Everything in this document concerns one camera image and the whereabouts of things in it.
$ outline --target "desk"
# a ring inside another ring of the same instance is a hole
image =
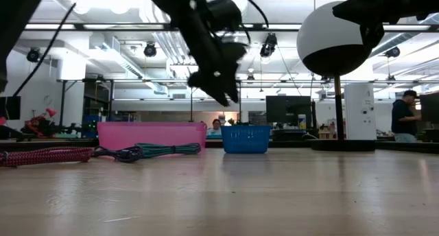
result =
[[[13,236],[439,235],[437,156],[271,149],[0,169]]]

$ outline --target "pink plastic basket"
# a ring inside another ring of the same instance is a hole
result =
[[[161,145],[206,145],[205,123],[99,122],[99,144],[110,150],[120,150],[136,143]]]

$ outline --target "black pole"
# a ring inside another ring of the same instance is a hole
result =
[[[335,117],[337,118],[337,139],[344,140],[342,84],[340,82],[339,75],[335,75],[334,85],[335,85]]]
[[[64,119],[64,101],[66,97],[66,84],[67,81],[62,81],[60,127],[63,126],[62,120]]]
[[[239,81],[239,122],[243,123],[243,121],[242,121],[242,85],[241,85],[241,81]]]
[[[111,87],[110,87],[110,99],[108,102],[108,121],[111,121],[112,118],[112,101],[115,99],[115,81],[111,80]]]
[[[193,100],[192,100],[192,95],[193,95],[193,88],[191,88],[191,121],[193,122]]]
[[[316,102],[313,100],[311,102],[311,113],[312,113],[312,119],[313,119],[313,129],[314,131],[317,130],[317,112],[316,112]]]

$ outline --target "blue plastic basket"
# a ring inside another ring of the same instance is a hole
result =
[[[229,154],[263,154],[270,142],[269,126],[222,126],[221,133]]]

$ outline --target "computer monitor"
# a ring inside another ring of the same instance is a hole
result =
[[[311,97],[310,96],[267,96],[267,122],[292,123],[298,125],[298,116],[306,115],[307,128],[311,128]]]
[[[8,120],[20,119],[21,97],[0,97],[0,117]]]
[[[439,92],[419,96],[423,121],[439,123]]]

